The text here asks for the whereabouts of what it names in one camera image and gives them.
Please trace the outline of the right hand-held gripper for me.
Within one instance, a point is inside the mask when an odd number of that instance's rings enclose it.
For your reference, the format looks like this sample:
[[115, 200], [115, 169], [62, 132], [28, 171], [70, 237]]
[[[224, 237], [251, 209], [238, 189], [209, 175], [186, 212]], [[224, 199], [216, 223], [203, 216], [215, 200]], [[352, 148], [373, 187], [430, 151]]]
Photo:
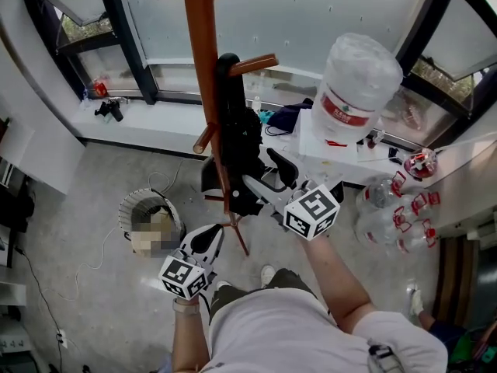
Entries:
[[311, 241], [335, 223], [344, 200], [343, 181], [307, 180], [307, 171], [299, 159], [274, 148], [266, 152], [278, 168], [283, 187], [275, 188], [249, 175], [242, 176], [243, 183], [262, 202], [274, 207], [274, 216], [278, 216], [284, 231]]

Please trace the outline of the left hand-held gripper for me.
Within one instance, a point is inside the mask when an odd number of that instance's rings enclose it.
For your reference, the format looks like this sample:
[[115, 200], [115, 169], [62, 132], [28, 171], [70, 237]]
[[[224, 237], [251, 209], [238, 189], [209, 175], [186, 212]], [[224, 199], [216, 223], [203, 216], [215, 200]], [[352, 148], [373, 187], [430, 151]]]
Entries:
[[[162, 287], [187, 301], [206, 290], [217, 276], [211, 264], [218, 257], [223, 241], [224, 227], [219, 224], [205, 225], [189, 232], [180, 249], [165, 258], [158, 274]], [[204, 256], [205, 263], [192, 256]]]

